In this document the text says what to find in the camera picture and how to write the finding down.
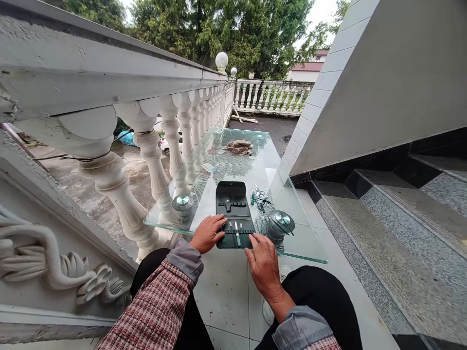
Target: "plaid sleeve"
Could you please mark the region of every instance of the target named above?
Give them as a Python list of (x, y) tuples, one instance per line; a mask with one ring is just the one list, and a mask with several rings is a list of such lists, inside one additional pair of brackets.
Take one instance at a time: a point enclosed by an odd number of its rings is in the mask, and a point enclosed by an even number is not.
[(99, 350), (171, 350), (193, 281), (167, 259), (149, 276)]
[(321, 339), (316, 343), (311, 344), (304, 350), (341, 350), (341, 347), (337, 343), (336, 338), (331, 335), (327, 338)]

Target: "car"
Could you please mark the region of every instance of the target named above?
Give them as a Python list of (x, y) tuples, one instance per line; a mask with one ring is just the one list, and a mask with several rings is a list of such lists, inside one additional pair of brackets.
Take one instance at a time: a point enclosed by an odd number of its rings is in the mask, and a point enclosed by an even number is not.
[[(179, 146), (180, 146), (180, 153), (181, 147), (183, 145), (183, 137), (181, 136), (181, 131), (179, 131), (180, 139), (179, 139)], [(169, 149), (169, 142), (165, 139), (161, 139), (161, 150), (165, 153), (166, 156), (170, 157), (170, 149)]]

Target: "black tool case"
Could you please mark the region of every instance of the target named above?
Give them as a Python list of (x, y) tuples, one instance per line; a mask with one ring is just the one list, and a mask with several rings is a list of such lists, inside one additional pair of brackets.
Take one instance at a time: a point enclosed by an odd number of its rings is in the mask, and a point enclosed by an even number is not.
[(219, 249), (251, 248), (248, 235), (254, 232), (245, 183), (220, 181), (216, 188), (216, 214), (224, 214), (227, 222), (220, 229), (225, 237), (217, 242)]

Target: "white sneaker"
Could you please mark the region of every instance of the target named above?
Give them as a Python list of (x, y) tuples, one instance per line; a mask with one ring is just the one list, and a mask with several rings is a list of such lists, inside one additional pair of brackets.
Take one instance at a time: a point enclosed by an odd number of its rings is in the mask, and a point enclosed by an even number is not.
[[(290, 272), (292, 272), (292, 269), (287, 265), (284, 265), (280, 268), (279, 277), (281, 279), (281, 283), (284, 282)], [(274, 322), (274, 313), (272, 312), (272, 309), (266, 300), (263, 301), (263, 317), (266, 323), (270, 326)]]

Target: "glass table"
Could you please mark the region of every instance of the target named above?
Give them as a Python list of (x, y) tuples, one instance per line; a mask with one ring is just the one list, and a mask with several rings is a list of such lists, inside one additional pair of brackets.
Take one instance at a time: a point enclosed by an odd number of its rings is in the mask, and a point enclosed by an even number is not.
[[(252, 155), (234, 156), (224, 151), (225, 145), (234, 140), (250, 141)], [(209, 170), (211, 166), (215, 168), (214, 172)], [(267, 234), (265, 222), (272, 210), (283, 211), (293, 219), (295, 228), (292, 233), (284, 235), (282, 243), (276, 247), (279, 254), (327, 263), (326, 252), (267, 132), (209, 129), (149, 211), (144, 223), (193, 235), (206, 216), (216, 214), (216, 188), (220, 181), (245, 183), (247, 204), (256, 232)], [(255, 185), (271, 202), (264, 204), (265, 213), (256, 203), (250, 203), (252, 191), (256, 193)]]

